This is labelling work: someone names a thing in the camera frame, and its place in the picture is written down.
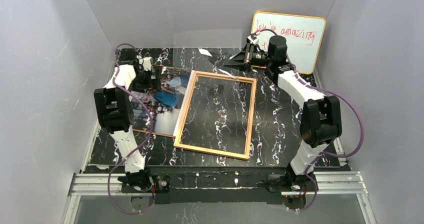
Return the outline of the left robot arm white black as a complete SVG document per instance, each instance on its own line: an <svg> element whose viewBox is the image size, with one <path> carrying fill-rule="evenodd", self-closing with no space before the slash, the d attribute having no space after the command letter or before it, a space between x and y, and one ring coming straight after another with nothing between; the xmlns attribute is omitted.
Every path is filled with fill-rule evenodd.
<svg viewBox="0 0 424 224"><path fill-rule="evenodd" d="M98 122L116 142L128 174L139 173L146 166L133 132L136 118L131 102L141 103L136 93L160 90L161 71L151 57L141 57L137 49L125 44L115 51L111 78L93 92Z"/></svg>

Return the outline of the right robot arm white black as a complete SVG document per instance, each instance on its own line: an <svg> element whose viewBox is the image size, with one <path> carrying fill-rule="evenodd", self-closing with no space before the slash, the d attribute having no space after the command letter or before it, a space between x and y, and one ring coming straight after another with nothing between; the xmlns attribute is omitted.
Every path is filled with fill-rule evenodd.
<svg viewBox="0 0 424 224"><path fill-rule="evenodd" d="M267 50L259 47L259 34L252 33L245 47L229 59L226 67L248 72L252 66L264 67L265 75L299 105L301 143L289 163L286 177L310 174L325 149L342 134L340 100L325 95L307 83L288 57L284 36L273 34Z"/></svg>

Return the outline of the wooden picture frame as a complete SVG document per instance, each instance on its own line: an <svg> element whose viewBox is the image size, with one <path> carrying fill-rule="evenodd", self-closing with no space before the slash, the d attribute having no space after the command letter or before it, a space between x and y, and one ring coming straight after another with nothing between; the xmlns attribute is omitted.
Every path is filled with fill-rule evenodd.
<svg viewBox="0 0 424 224"><path fill-rule="evenodd" d="M211 79L217 79L217 80L229 80L229 81L246 83L251 85L251 93L250 93L249 105L248 105L249 111L247 114L246 140L245 140L243 153L236 153L236 152L230 152L226 150L218 150L218 149L212 149L212 148L206 148L206 147L200 147L200 146L188 145L188 144L182 143L183 129L186 124L186 119L189 112L191 99L195 90L195 84L199 77L205 77L205 78L211 78ZM182 107L177 119L176 127L174 129L173 146L178 149L189 150L193 152L235 158L239 160L248 160L250 158L250 146L251 146L251 137L252 137L252 130L253 130L256 88L257 88L257 80L255 78L233 76L228 73L219 74L219 73L193 70L189 76L186 97L183 100Z"/></svg>

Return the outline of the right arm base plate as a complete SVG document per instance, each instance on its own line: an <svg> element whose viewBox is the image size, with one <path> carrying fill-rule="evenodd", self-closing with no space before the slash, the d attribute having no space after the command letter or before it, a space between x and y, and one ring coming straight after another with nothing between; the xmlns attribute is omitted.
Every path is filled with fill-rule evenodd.
<svg viewBox="0 0 424 224"><path fill-rule="evenodd" d="M306 179L293 181L290 177L281 174L270 174L266 177L264 184L266 190L271 193L294 192L294 195L301 195L308 182Z"/></svg>

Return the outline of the printed photo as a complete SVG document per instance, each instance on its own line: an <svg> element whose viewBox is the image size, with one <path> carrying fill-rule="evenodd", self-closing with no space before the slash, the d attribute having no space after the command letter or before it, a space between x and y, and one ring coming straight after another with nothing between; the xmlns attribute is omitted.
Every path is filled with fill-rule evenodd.
<svg viewBox="0 0 424 224"><path fill-rule="evenodd" d="M191 70L160 66L161 90L131 91L140 102L130 97L134 114L133 129L155 135L172 137L187 93Z"/></svg>

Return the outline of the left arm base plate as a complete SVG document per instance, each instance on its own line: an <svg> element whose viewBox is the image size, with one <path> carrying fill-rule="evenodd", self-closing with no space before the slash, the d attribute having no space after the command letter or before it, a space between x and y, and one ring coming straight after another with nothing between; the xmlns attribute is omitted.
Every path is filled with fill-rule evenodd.
<svg viewBox="0 0 424 224"><path fill-rule="evenodd" d="M129 180L127 176L117 178L122 193L168 193L170 191L170 177L168 175L152 175L135 177Z"/></svg>

